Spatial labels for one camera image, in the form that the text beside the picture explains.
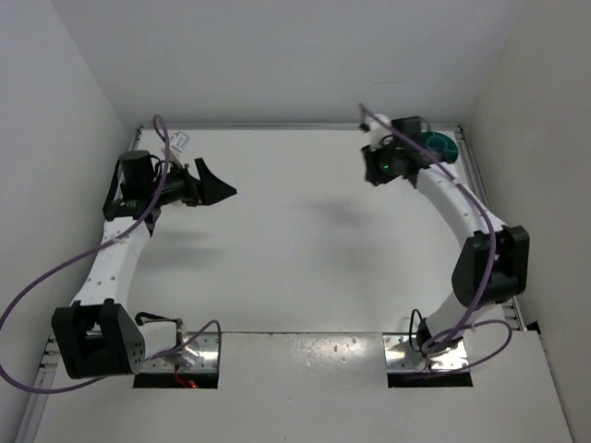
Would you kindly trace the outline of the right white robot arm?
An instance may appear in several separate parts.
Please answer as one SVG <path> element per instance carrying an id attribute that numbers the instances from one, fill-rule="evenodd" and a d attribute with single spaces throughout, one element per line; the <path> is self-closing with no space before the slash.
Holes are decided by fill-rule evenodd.
<path id="1" fill-rule="evenodd" d="M 359 128 L 368 136 L 361 150 L 366 181 L 373 186 L 407 181 L 433 205 L 461 247 L 451 294 L 417 328 L 414 343 L 429 355 L 459 341 L 488 311 L 525 291 L 530 236 L 478 199 L 459 177 L 458 156 L 449 143 L 423 125 L 418 116 L 392 120 L 365 111 Z"/>

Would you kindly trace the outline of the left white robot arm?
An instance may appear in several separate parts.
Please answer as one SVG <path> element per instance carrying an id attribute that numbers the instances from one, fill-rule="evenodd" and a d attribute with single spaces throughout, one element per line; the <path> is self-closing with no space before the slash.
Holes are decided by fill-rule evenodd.
<path id="1" fill-rule="evenodd" d="M 201 158 L 192 176 L 185 165 L 156 170 L 146 150 L 122 154 L 103 206 L 103 240 L 89 276 L 68 307 L 58 307 L 52 329 L 73 379 L 136 375 L 153 357 L 179 353 L 182 321 L 142 320 L 127 312 L 139 257 L 166 205 L 211 206 L 236 195 Z"/>

